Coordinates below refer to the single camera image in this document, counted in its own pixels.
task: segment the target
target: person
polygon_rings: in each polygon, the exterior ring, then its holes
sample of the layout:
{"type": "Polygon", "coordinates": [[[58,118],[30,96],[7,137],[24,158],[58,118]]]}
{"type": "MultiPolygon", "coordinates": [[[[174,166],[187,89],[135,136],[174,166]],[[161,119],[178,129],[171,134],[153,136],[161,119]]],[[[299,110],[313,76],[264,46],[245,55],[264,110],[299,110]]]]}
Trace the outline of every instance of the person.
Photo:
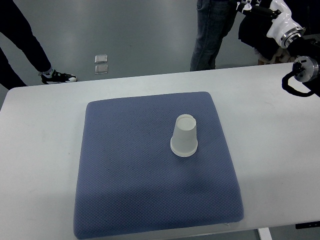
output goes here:
{"type": "Polygon", "coordinates": [[[237,11],[229,0],[197,1],[197,36],[190,71],[216,68],[216,57],[223,38],[231,30],[237,11]]]}
{"type": "MultiPolygon", "coordinates": [[[[61,73],[52,68],[43,48],[33,35],[30,24],[13,0],[0,3],[0,32],[22,50],[29,62],[39,71],[44,84],[77,81],[75,75],[61,73]]],[[[0,84],[8,90],[27,86],[14,72],[1,48],[0,73],[0,84]]]]}

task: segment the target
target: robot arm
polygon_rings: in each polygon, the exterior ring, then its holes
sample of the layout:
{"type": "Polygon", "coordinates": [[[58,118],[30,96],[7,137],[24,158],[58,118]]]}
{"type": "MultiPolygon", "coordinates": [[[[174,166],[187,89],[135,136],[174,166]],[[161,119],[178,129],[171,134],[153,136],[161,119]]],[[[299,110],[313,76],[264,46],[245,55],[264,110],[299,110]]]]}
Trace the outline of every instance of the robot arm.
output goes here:
{"type": "Polygon", "coordinates": [[[290,87],[288,81],[290,77],[295,77],[302,83],[315,79],[320,82],[320,44],[315,39],[303,38],[305,29],[292,19],[292,12],[284,0],[231,0],[230,4],[246,15],[239,29],[242,42],[266,55],[268,46],[272,50],[280,46],[288,49],[292,56],[298,57],[293,63],[292,72],[283,78],[282,87],[297,96],[310,96],[311,93],[301,94],[290,87]]]}

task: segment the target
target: black pants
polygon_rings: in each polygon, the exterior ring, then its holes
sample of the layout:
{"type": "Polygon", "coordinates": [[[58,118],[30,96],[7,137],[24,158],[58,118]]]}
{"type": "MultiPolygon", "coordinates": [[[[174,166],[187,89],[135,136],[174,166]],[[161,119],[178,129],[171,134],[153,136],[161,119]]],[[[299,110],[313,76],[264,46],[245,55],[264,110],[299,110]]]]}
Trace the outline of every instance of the black pants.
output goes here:
{"type": "MultiPolygon", "coordinates": [[[[23,51],[36,70],[46,72],[51,68],[51,63],[33,35],[30,24],[12,0],[0,1],[0,32],[23,51]]],[[[0,84],[9,90],[26,86],[11,68],[1,48],[0,84]]]]}

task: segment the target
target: upside-down cup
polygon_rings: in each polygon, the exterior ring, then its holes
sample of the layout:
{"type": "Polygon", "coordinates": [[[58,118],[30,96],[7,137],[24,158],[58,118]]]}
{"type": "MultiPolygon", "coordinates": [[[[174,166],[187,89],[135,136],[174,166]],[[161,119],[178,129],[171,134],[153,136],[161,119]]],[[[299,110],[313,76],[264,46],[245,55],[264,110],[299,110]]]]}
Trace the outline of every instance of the upside-down cup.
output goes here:
{"type": "Polygon", "coordinates": [[[182,114],[175,121],[170,141],[172,152],[179,157],[189,157],[198,147],[197,122],[193,116],[182,114]]]}

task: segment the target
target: sneaker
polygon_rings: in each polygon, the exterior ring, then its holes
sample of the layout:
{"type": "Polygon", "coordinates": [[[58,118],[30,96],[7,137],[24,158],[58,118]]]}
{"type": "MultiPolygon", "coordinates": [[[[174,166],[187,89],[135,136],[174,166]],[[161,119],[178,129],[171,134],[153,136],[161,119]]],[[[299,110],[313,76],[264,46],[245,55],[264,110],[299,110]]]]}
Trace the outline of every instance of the sneaker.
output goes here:
{"type": "Polygon", "coordinates": [[[41,74],[41,79],[44,84],[73,83],[77,81],[77,77],[75,75],[61,73],[56,70],[53,70],[51,77],[46,77],[41,74]]]}

